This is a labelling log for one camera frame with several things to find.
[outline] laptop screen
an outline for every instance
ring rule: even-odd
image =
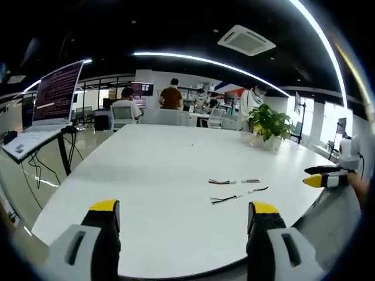
[[[59,124],[70,122],[71,104],[83,61],[64,66],[44,76],[37,89],[33,122]]]

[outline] black ceiling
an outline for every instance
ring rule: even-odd
[[[217,66],[172,58],[134,57],[131,55],[134,51],[190,54],[236,66],[278,86],[340,92],[336,73],[318,35],[288,0],[225,2],[81,0],[11,7],[9,15],[14,23],[3,33],[5,44],[0,44],[0,62],[11,71],[8,76],[26,74],[26,78],[15,85],[2,83],[0,94],[22,91],[49,71],[87,57],[93,63],[84,67],[82,78],[151,68],[215,78],[244,87],[255,83],[245,75]],[[331,2],[324,1],[325,7],[330,9]],[[317,11],[315,6],[308,3],[307,6]],[[327,20],[333,14],[333,22],[345,28],[340,19],[346,15],[340,13],[326,10],[323,15]],[[277,47],[248,57],[219,46],[217,42],[234,25],[261,34]],[[23,61],[31,40],[32,52]],[[362,100],[341,58],[339,63],[347,93]]]

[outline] chair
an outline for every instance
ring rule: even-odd
[[[173,109],[149,110],[145,113],[143,124],[189,126],[189,113]]]
[[[126,124],[136,124],[132,106],[111,105],[111,130],[118,131]]]
[[[211,111],[209,119],[206,121],[208,128],[211,129],[221,129],[221,120],[225,114],[225,109],[214,108]],[[202,119],[200,120],[200,126],[203,127]]]

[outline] round table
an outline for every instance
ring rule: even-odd
[[[290,227],[321,193],[303,184],[304,169],[331,163],[288,140],[277,154],[252,148],[249,137],[219,129],[127,125],[63,182],[32,232],[50,245],[71,224],[80,224],[91,205],[115,198],[119,275],[182,277],[237,262],[246,257],[248,203],[274,205]],[[218,186],[208,179],[237,184]],[[244,179],[261,183],[242,184]],[[242,194],[210,203],[210,197]]]

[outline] ceiling vent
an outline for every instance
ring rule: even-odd
[[[276,47],[271,41],[241,25],[233,26],[217,44],[250,57]]]

